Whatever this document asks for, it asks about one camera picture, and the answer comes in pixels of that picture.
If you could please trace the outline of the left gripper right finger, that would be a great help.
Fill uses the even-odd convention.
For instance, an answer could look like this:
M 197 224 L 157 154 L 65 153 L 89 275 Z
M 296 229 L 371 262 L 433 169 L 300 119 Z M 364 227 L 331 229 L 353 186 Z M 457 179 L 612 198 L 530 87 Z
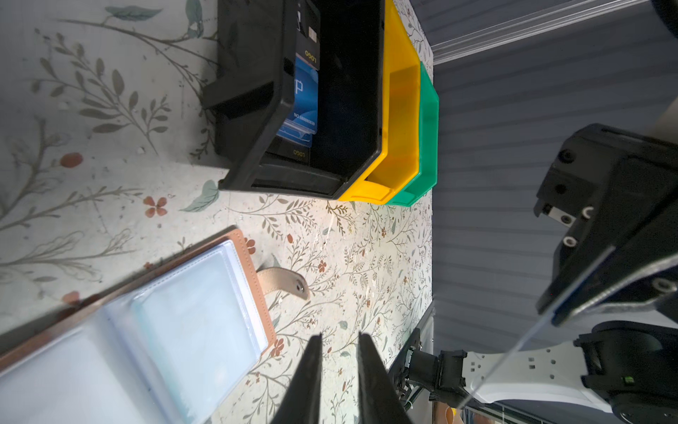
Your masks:
M 358 337 L 358 422 L 411 423 L 369 334 Z

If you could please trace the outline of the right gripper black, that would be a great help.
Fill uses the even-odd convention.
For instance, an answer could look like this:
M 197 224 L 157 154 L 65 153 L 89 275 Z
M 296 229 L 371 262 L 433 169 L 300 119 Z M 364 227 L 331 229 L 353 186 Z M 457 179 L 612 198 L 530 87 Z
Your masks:
M 652 213 L 676 172 L 677 146 L 668 141 L 601 124 L 566 139 L 534 207 L 536 216 L 570 219 L 539 314 L 554 326 L 636 310 L 677 320 L 677 213 Z

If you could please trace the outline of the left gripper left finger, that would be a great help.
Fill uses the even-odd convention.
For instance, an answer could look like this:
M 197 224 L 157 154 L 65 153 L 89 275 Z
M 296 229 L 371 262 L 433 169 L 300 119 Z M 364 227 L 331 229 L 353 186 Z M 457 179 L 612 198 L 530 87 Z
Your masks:
M 322 335 L 318 334 L 308 340 L 290 386 L 270 423 L 319 423 L 321 377 Z

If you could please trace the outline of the blue card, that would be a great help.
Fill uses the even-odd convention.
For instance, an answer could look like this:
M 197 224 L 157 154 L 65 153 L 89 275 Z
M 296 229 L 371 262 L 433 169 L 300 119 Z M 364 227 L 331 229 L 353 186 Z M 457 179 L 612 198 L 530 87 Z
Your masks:
M 276 135 L 311 148 L 318 131 L 319 74 L 302 58 L 295 58 L 294 104 Z
M 566 270 L 560 272 L 558 277 L 571 277 L 571 281 L 568 283 L 567 287 L 557 295 L 552 303 L 547 307 L 546 311 L 540 316 L 538 321 L 527 330 L 526 334 L 517 339 L 517 342 L 510 348 L 506 353 L 503 353 L 499 360 L 492 365 L 491 369 L 485 374 L 485 378 L 481 383 L 478 384 L 476 389 L 473 389 L 464 400 L 457 406 L 457 408 L 462 408 L 467 406 L 473 399 L 475 399 L 476 394 L 480 391 L 480 388 L 484 383 L 488 383 L 490 379 L 495 375 L 498 370 L 520 349 L 529 342 L 536 334 L 538 334 L 542 328 L 547 326 L 555 318 L 555 313 L 557 310 L 568 300 L 574 296 L 574 292 L 584 284 L 586 279 L 595 272 L 595 270 L 604 263 L 604 261 L 611 256 L 611 254 L 616 251 L 614 246 L 603 248 L 594 258 L 589 261 L 587 265 L 576 265 L 574 263 L 570 264 Z

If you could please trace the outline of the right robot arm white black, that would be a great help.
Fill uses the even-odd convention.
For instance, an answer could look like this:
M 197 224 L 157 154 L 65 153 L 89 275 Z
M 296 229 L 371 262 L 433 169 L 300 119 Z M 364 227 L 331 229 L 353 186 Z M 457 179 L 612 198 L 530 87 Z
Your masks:
M 561 145 L 536 216 L 567 231 L 536 309 L 561 326 L 608 314 L 555 346 L 426 353 L 413 333 L 388 371 L 403 406 L 421 392 L 455 409 L 506 400 L 588 407 L 624 423 L 677 420 L 677 145 L 588 125 Z M 669 326 L 619 319 L 656 312 Z

